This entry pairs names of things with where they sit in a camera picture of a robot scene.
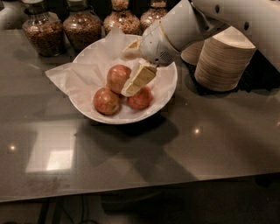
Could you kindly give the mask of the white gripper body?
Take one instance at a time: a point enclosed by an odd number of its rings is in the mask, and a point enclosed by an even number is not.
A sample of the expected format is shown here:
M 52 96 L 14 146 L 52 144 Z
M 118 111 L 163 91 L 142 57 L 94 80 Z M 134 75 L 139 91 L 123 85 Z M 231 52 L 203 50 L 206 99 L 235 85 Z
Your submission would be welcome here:
M 140 40 L 142 58 L 152 64 L 168 66 L 179 57 L 174 36 L 179 23 L 170 19 L 156 20 L 143 33 Z

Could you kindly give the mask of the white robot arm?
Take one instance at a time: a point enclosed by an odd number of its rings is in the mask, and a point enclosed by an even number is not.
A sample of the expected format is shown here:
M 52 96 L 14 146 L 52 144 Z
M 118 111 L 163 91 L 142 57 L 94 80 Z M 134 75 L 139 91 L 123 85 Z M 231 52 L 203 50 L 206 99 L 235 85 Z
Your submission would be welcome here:
M 280 71 L 280 0 L 181 0 L 162 19 L 131 42 L 122 60 L 136 63 L 122 94 L 132 96 L 191 44 L 233 26 Z

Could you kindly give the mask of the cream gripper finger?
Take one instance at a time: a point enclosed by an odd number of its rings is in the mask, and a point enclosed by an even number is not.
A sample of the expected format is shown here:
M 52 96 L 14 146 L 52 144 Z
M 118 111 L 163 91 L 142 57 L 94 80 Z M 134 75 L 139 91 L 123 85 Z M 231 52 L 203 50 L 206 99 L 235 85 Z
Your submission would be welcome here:
M 132 70 L 121 91 L 121 94 L 127 97 L 149 84 L 156 77 L 158 67 L 144 60 L 134 60 L 130 64 Z
M 139 46 L 140 46 L 140 38 L 136 38 L 128 46 L 124 48 L 124 50 L 121 53 L 121 59 L 134 60 L 137 58 L 141 58 L 142 54 L 139 50 Z

